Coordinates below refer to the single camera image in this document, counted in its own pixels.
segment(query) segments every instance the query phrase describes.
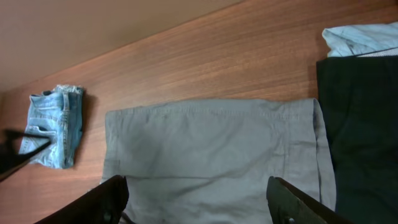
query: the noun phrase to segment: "belt loop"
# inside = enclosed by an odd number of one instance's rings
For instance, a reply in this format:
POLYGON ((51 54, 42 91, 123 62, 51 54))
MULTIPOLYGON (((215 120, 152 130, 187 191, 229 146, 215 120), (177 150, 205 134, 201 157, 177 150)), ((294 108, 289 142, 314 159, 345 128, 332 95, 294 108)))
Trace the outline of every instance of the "belt loop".
POLYGON ((63 93, 63 110, 69 110, 69 93, 63 93))

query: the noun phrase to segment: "folded black garment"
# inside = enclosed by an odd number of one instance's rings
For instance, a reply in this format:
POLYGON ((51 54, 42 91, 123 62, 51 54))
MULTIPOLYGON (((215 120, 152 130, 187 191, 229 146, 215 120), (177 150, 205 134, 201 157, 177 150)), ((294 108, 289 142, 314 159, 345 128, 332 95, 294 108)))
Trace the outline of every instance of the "folded black garment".
POLYGON ((337 214, 398 223, 398 57, 317 63, 337 186, 337 214))

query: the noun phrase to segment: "gray shorts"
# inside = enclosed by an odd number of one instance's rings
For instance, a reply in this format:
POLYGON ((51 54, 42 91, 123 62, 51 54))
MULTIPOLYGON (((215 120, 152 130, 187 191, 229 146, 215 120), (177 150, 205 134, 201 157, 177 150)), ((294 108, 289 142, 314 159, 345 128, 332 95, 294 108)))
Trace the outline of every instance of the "gray shorts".
POLYGON ((334 210, 318 101, 194 100, 110 111, 103 181, 125 175, 137 223, 272 223, 270 176, 334 210))

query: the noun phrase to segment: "folded denim shorts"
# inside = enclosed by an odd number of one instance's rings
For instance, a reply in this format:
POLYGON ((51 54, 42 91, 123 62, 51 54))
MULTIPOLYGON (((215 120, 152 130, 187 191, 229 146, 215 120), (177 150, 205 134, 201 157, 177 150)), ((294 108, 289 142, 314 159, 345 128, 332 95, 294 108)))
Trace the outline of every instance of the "folded denim shorts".
MULTIPOLYGON (((31 164, 42 164, 55 169, 73 166, 75 150, 81 138, 81 101, 83 89, 58 85, 52 91, 30 96, 26 133, 48 136, 51 145, 34 156, 31 164)), ((20 154, 31 152, 45 139, 23 138, 20 154)))

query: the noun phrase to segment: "wooden table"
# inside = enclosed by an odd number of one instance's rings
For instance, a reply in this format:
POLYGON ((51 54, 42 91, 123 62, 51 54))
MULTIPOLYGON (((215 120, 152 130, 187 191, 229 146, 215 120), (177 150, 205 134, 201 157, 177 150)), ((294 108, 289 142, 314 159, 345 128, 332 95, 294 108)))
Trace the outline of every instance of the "wooden table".
POLYGON ((28 165, 0 183, 0 223, 36 222, 98 185, 107 111, 194 98, 317 97, 324 28, 397 20, 393 0, 246 0, 5 93, 1 127, 24 129, 30 94, 59 83, 87 90, 76 165, 28 165))

